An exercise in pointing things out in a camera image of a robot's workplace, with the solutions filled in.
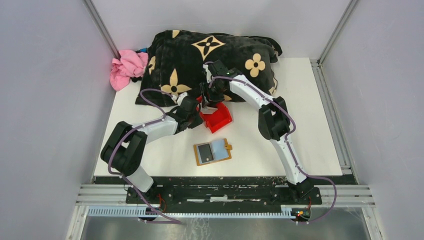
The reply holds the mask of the yellow leather card holder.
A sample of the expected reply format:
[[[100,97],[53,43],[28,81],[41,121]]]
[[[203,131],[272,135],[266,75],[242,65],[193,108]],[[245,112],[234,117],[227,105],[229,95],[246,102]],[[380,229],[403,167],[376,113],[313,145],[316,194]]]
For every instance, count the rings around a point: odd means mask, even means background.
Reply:
[[[205,163],[205,164],[199,163],[198,145],[202,145],[202,144],[210,144],[212,152],[213,152],[213,157],[214,157],[213,161],[210,161],[210,162]],[[226,138],[221,138],[221,139],[213,140],[213,141],[210,141],[210,142],[195,144],[193,146],[193,149],[194,149],[194,156],[195,156],[195,160],[196,160],[196,165],[197,166],[204,166],[204,165],[208,165],[208,164],[212,164],[212,163],[230,160],[232,158],[231,151],[233,150],[233,146],[228,143],[228,140]]]

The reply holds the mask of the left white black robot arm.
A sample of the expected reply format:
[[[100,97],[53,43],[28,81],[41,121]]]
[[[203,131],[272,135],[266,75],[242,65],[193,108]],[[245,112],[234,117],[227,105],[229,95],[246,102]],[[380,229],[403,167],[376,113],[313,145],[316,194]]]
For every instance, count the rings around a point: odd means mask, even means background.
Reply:
[[[120,121],[103,146],[100,159],[108,164],[111,174],[122,176],[138,189],[138,197],[143,202],[152,203],[158,191],[153,187],[153,178],[141,166],[146,145],[199,126],[203,123],[200,110],[201,104],[196,98],[185,96],[164,117],[139,126]]]

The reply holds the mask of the red plastic bin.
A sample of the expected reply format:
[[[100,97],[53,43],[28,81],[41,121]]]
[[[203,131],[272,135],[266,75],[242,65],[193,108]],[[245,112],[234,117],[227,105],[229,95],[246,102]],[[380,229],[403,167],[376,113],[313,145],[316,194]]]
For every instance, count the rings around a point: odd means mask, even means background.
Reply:
[[[212,134],[216,133],[233,121],[229,109],[223,102],[217,103],[215,108],[216,110],[211,114],[203,112],[199,113],[205,127],[208,128]]]

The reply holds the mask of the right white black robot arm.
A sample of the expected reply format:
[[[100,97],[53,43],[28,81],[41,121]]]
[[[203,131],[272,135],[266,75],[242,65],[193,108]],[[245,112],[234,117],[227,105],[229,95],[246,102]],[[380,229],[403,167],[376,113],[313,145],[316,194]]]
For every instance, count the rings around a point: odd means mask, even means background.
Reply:
[[[314,185],[304,173],[294,150],[290,135],[296,125],[288,114],[285,100],[265,93],[238,69],[228,69],[220,60],[206,62],[202,67],[206,77],[206,82],[200,84],[202,107],[216,107],[225,100],[224,93],[229,91],[254,108],[258,113],[260,134],[271,142],[285,169],[289,199],[295,204],[306,201]]]

